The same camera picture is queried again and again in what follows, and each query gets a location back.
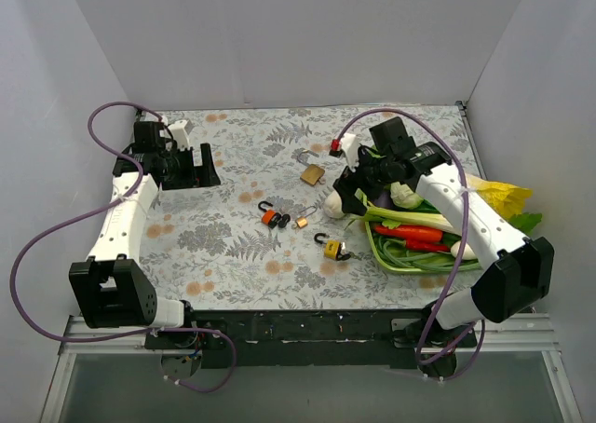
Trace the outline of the orange padlock keys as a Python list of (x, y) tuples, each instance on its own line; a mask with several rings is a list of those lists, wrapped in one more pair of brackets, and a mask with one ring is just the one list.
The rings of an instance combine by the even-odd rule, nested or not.
[(291, 216), (287, 213), (284, 213), (279, 216), (278, 220), (276, 221), (276, 227), (278, 228), (285, 228), (287, 224), (290, 222)]

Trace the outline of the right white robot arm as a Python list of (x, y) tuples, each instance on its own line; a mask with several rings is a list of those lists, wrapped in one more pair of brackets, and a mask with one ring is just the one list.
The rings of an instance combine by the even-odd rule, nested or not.
[(446, 143), (434, 138), (416, 144), (403, 124), (405, 116), (399, 112), (370, 129), (374, 154), (341, 130), (330, 154), (345, 157), (346, 166), (333, 187), (342, 211), (362, 216), (366, 208), (357, 191), (377, 198), (389, 184), (406, 184), (460, 232), (477, 256), (483, 273), (475, 284), (442, 294), (421, 323), (423, 338), (438, 347), (453, 338), (456, 327), (480, 320), (499, 323), (545, 297), (555, 252), (547, 239), (529, 238), (471, 191)]

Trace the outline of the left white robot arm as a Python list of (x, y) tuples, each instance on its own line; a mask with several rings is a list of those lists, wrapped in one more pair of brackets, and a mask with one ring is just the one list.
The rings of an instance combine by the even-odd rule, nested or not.
[(148, 212), (160, 192), (221, 182), (209, 144), (200, 145), (201, 162), (195, 163), (191, 128), (187, 119), (169, 126), (157, 121), (134, 124), (133, 142), (113, 169), (112, 197), (118, 203), (106, 213), (87, 260), (69, 270), (88, 327), (166, 328), (166, 337), (177, 348), (196, 342), (198, 327), (190, 320), (190, 305), (158, 296), (138, 263)]

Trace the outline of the yellow padlock keys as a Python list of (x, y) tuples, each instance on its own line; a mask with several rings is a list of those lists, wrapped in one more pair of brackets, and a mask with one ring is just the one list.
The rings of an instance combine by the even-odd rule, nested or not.
[(346, 249), (345, 243), (344, 242), (340, 242), (338, 244), (337, 251), (335, 253), (334, 258), (338, 262), (343, 262), (343, 261), (347, 261), (347, 260), (350, 260), (350, 259), (361, 260), (362, 259), (362, 256), (361, 255), (358, 255), (355, 252), (348, 251)]

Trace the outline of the orange padlock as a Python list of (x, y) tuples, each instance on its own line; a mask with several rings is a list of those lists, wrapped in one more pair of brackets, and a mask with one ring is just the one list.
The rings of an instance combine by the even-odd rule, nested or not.
[(261, 201), (258, 204), (258, 209), (263, 213), (261, 221), (267, 227), (273, 229), (278, 225), (281, 214), (274, 210), (272, 203), (268, 201)]

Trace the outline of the yellow padlock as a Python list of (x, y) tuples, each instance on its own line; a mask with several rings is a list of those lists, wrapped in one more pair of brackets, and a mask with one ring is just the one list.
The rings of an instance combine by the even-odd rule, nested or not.
[(331, 239), (325, 233), (317, 233), (314, 236), (314, 241), (323, 248), (323, 256), (325, 258), (339, 261), (341, 258), (342, 243), (338, 240)]

